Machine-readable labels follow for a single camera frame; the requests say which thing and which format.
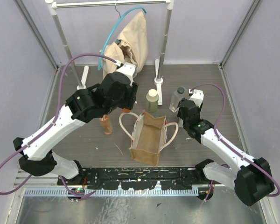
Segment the dark cap clear bottle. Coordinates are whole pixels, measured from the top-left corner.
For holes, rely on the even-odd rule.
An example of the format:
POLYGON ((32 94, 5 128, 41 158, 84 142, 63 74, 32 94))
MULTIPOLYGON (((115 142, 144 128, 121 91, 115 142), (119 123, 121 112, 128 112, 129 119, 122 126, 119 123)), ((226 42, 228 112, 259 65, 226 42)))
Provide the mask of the dark cap clear bottle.
POLYGON ((169 109, 172 112, 177 112, 179 108, 179 102, 186 98, 188 95, 188 90, 183 86, 178 87, 172 94, 172 98, 170 101, 169 109))

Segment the canvas tote bag with handles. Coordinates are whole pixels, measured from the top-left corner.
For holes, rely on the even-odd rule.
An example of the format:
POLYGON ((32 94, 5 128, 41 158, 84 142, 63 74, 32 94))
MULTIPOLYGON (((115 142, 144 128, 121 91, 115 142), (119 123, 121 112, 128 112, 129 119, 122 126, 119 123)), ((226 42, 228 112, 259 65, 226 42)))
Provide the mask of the canvas tote bag with handles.
POLYGON ((131 158, 152 166, 159 165, 161 151, 171 144, 179 130, 178 123, 168 123, 165 116, 155 118, 147 112, 142 112, 140 115, 123 112, 119 116, 119 125, 131 139, 129 148, 131 158), (125 115, 136 118, 131 133, 122 123, 125 115))

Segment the small green led board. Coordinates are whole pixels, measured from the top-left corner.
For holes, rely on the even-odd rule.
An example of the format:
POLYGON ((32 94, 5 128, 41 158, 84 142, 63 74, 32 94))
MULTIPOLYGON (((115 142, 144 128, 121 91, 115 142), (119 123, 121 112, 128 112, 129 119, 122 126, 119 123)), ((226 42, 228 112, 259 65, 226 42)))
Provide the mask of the small green led board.
POLYGON ((71 188, 71 192, 77 195, 84 195, 85 194, 85 189, 84 188, 71 188))

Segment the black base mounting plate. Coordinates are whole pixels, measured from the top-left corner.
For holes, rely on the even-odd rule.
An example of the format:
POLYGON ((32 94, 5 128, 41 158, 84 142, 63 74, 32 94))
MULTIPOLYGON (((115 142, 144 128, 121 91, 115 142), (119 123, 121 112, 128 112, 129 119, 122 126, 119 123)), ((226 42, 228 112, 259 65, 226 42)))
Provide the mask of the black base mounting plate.
POLYGON ((85 185, 87 189, 161 190, 192 189, 193 185, 210 184, 201 170, 192 167, 83 168, 83 175, 64 179, 68 186, 85 185))

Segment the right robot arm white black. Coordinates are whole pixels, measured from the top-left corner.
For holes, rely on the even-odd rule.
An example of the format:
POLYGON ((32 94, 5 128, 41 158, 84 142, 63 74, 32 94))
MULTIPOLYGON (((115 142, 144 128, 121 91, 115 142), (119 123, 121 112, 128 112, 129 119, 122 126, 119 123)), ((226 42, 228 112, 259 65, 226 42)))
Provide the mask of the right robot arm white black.
POLYGON ((184 98, 177 116, 189 137, 216 153, 227 166, 206 159, 195 166, 196 180, 201 184, 211 180, 225 185, 247 206, 273 193, 275 184, 268 161, 255 159, 230 143, 209 121, 200 118, 200 110, 194 101, 184 98))

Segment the pink cap amber bottle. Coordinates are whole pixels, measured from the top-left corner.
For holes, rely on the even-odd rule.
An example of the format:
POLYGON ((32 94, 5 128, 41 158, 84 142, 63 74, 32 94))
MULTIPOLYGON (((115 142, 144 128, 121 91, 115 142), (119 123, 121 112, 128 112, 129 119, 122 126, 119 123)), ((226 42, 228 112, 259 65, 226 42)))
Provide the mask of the pink cap amber bottle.
POLYGON ((102 118, 99 119, 100 124, 103 128, 103 131, 106 135, 112 134, 112 125, 109 115, 104 115, 102 118))

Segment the cream lid green jar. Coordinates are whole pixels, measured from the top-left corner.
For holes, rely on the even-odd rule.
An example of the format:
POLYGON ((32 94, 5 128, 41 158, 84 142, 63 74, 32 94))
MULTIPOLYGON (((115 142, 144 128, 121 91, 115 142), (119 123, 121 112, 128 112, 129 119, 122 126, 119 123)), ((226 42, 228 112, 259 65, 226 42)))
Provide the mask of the cream lid green jar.
POLYGON ((146 111, 153 113, 157 111, 158 107, 158 92, 155 89, 150 89, 146 95, 146 111))

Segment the white bottle grey cap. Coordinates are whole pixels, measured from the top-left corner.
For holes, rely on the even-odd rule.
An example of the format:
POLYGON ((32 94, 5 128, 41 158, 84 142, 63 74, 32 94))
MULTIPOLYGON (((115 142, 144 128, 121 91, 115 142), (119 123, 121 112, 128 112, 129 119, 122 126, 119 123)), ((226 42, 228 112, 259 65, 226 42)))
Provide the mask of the white bottle grey cap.
POLYGON ((181 118, 178 119, 178 126, 183 128, 183 120, 181 118))

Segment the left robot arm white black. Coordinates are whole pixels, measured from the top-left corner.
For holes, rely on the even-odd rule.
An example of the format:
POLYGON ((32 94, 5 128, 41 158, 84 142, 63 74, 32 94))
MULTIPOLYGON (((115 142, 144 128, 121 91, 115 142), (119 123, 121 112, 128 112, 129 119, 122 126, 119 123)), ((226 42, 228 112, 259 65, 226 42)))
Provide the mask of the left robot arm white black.
POLYGON ((19 159, 20 168, 33 176, 52 173, 68 179, 74 185, 81 184, 84 173, 79 162, 57 155, 52 151, 53 147, 74 130, 118 107, 131 110, 137 89, 133 72, 118 69, 107 74, 102 83, 77 90, 58 110, 58 115, 36 133, 14 140, 16 150, 25 147, 19 159))

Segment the blue bottle white pump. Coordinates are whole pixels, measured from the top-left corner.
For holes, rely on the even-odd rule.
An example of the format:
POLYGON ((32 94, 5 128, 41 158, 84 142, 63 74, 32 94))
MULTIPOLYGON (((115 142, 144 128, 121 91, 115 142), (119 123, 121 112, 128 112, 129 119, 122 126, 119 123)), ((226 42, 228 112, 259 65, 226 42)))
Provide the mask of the blue bottle white pump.
POLYGON ((131 111, 132 111, 131 109, 127 109, 127 108, 122 109, 122 112, 124 112, 124 113, 130 113, 131 111))

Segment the white metal clothes rack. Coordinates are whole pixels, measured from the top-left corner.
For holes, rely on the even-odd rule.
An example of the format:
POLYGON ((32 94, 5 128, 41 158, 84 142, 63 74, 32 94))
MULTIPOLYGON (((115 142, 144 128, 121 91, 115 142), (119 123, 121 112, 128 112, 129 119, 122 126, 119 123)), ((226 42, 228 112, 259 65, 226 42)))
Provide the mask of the white metal clothes rack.
MULTIPOLYGON (((164 34, 163 34, 163 42, 162 42, 162 48, 160 52, 160 58, 155 60, 155 78, 154 78, 154 84, 156 86, 156 91, 159 95, 158 100, 158 106, 163 105, 163 99, 162 99, 162 84, 163 84, 163 78, 162 78, 162 70, 164 65, 164 58, 165 58, 165 51, 167 46, 167 40, 168 40, 168 31, 170 26, 170 20, 171 20, 171 14, 172 10, 174 8, 174 0, 107 0, 107 1, 92 1, 92 2, 76 2, 76 3, 57 3, 54 0, 45 0, 46 5, 49 8, 49 12, 53 18, 53 21, 55 23, 55 26, 57 28, 57 31, 59 33, 59 36, 61 38, 63 47, 65 49, 66 55, 68 59, 71 59, 72 53, 70 51, 68 42, 66 40, 65 34, 63 32, 61 23, 58 19, 57 15, 57 9, 61 8, 78 8, 78 7, 106 7, 106 6, 115 6, 115 10, 117 10, 117 5, 143 5, 143 4, 167 4, 167 14, 166 14, 166 23, 164 28, 164 34)), ((123 18, 128 15, 131 11, 136 9, 142 9, 143 12, 145 12, 145 9, 142 7, 134 7, 132 9, 127 10, 122 16, 119 13, 119 20, 115 24, 115 28, 119 25, 119 23, 123 20, 123 18)), ((74 63, 71 64, 72 72, 77 80, 77 89, 85 89, 86 88, 86 80, 89 74, 89 66, 84 66, 84 70, 82 73, 82 77, 80 78, 76 69, 76 66, 74 63)))

